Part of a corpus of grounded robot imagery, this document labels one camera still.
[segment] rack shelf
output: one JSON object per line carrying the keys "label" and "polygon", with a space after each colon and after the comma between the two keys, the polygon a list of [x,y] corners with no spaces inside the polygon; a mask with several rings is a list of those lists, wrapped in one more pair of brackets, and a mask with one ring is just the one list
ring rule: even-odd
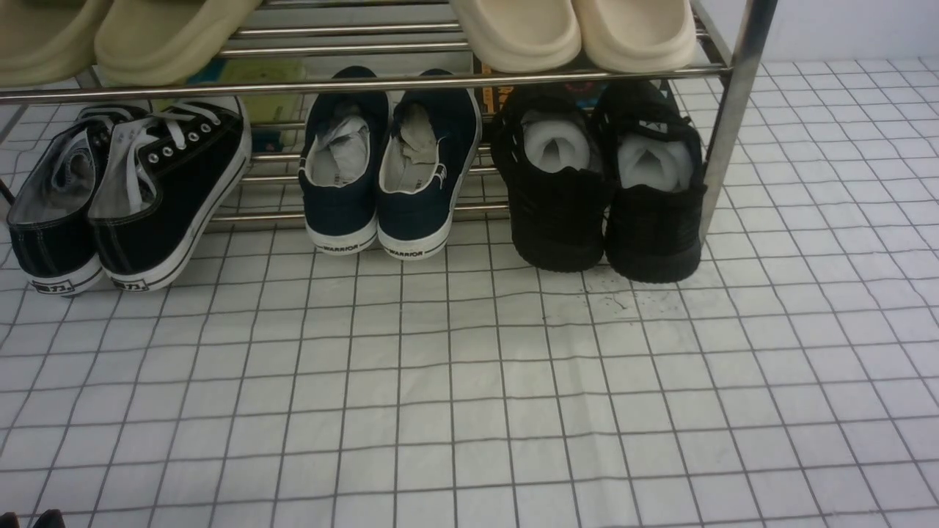
{"label": "rack shelf", "polygon": [[[78,77],[80,88],[56,90],[4,90],[0,89],[0,105],[52,104],[78,102],[107,102],[139,99],[169,99],[206,96],[247,96],[288,93],[339,93],[361,91],[394,91],[413,88],[475,88],[496,85],[536,85],[549,83],[602,82],[620,79],[684,79],[714,76],[724,85],[724,93],[717,112],[716,124],[707,153],[705,196],[701,236],[706,233],[730,163],[733,145],[743,121],[749,93],[759,67],[762,49],[773,20],[778,0],[747,0],[741,32],[732,50],[716,31],[713,20],[700,4],[692,0],[698,27],[698,40],[707,57],[707,64],[674,71],[655,73],[620,73],[603,70],[548,71],[524,74],[459,74],[447,77],[396,76],[371,79],[313,79],[290,83],[262,83],[255,85],[170,85],[153,87],[101,87],[93,70]],[[259,9],[283,10],[298,8],[400,8],[444,6],[447,0],[267,0]],[[320,57],[375,54],[431,54],[468,53],[470,46],[460,36],[459,23],[452,20],[419,23],[346,24],[331,26],[244,27],[237,31],[229,45],[218,54],[223,58],[258,57]],[[297,45],[258,47],[259,39],[320,39],[336,37],[382,37],[407,35],[434,35],[438,39],[421,42],[356,42],[351,44],[303,42]],[[302,121],[255,123],[255,129],[273,131],[302,131]],[[482,146],[479,156],[489,155],[489,147]],[[272,163],[290,166],[300,160],[297,152],[255,153],[253,168]],[[498,171],[491,166],[477,166],[470,170],[474,177],[493,176]],[[295,184],[295,174],[250,174],[243,185]],[[503,201],[461,203],[457,211],[491,213],[505,211]],[[303,217],[302,211],[277,213],[219,214],[214,224],[246,225],[295,221]]]}

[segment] cream slipper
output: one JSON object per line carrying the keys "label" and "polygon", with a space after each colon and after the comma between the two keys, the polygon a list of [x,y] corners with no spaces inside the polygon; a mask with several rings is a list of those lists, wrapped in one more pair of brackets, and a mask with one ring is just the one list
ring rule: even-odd
{"label": "cream slipper", "polygon": [[647,73],[683,68],[697,48],[688,0],[574,0],[587,56],[599,67]]}
{"label": "cream slipper", "polygon": [[450,0],[476,56],[510,73],[563,66],[580,53],[571,0]]}
{"label": "cream slipper", "polygon": [[0,0],[0,85],[45,85],[94,62],[111,0]]}
{"label": "cream slipper", "polygon": [[170,85],[201,70],[262,0],[117,0],[95,54],[124,85]]}

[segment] sneaker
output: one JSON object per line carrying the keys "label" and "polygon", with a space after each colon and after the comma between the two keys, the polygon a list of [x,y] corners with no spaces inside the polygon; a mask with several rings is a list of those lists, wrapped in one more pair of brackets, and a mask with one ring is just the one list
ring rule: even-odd
{"label": "sneaker", "polygon": [[509,192],[512,242],[536,268],[582,272],[603,257],[615,183],[596,134],[560,86],[521,86],[493,121],[492,160]]}
{"label": "sneaker", "polygon": [[[353,66],[334,77],[375,77]],[[381,147],[388,130],[384,92],[322,94],[306,120],[300,187],[306,230],[319,251],[359,253],[378,236],[375,194]]]}
{"label": "sneaker", "polygon": [[166,287],[247,170],[244,106],[236,98],[181,101],[117,126],[114,136],[88,212],[101,264],[121,289]]}
{"label": "sneaker", "polygon": [[85,108],[26,178],[7,226],[13,252],[37,292],[75,295],[102,278],[85,216],[104,176],[112,131],[146,116],[148,109],[148,104]]}
{"label": "sneaker", "polygon": [[[427,75],[451,73],[422,74]],[[394,109],[378,175],[378,239],[391,256],[420,260],[447,243],[456,198],[482,133],[472,90],[405,93]]]}
{"label": "sneaker", "polygon": [[609,211],[607,260],[638,282],[686,279],[700,263],[707,191],[698,131],[682,118],[667,82],[611,84],[593,121],[622,184]]}

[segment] white grid mat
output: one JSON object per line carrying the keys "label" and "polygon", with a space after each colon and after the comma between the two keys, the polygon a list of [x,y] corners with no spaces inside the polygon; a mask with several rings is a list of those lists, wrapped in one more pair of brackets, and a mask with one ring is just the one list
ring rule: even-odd
{"label": "white grid mat", "polygon": [[[491,221],[405,264],[311,256],[297,230],[211,234],[165,291],[68,301],[26,291],[3,243],[0,510],[60,508],[69,528],[939,526],[938,70],[767,65],[678,285],[538,272]],[[718,85],[676,87],[713,120]],[[30,108],[4,181],[72,117]]]}

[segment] grid floor mat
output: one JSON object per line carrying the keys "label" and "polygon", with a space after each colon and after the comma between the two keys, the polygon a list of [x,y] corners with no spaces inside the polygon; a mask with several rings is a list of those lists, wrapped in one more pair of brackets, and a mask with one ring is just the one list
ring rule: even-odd
{"label": "grid floor mat", "polygon": [[[164,291],[61,300],[25,289],[4,229],[0,511],[939,526],[938,70],[765,65],[705,261],[678,285],[539,272],[490,221],[405,264],[314,255],[302,230],[210,234]],[[708,135],[719,85],[675,85]],[[18,189],[74,115],[29,108],[3,180]],[[277,192],[256,205],[296,202]]]}

